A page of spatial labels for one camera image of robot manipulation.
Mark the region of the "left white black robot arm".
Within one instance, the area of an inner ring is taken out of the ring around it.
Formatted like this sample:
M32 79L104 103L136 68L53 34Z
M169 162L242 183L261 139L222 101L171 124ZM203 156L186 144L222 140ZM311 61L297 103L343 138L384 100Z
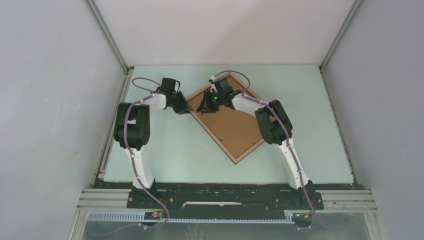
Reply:
M143 148L151 136L150 114L168 107L178 115L189 114L193 109L180 91L180 86L180 81L164 77L157 89L146 89L148 96L135 102L118 104L113 138L128 156L133 171L133 186L144 189L138 201L145 208L153 208L158 202L158 194L149 189L155 178L149 163L143 160Z

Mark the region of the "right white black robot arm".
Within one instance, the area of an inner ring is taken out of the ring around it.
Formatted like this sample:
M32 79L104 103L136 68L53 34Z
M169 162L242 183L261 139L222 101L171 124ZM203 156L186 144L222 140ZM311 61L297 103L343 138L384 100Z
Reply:
M245 112L256 118L263 140L278 146L285 158L289 186L296 190L291 194L291 204L297 209L304 209L311 202L316 192L315 186L302 167L294 147L293 125L282 104L278 100L262 101L241 90L234 90L226 77L212 78L210 87L204 91L203 99L196 110L201 114L212 114L220 106Z

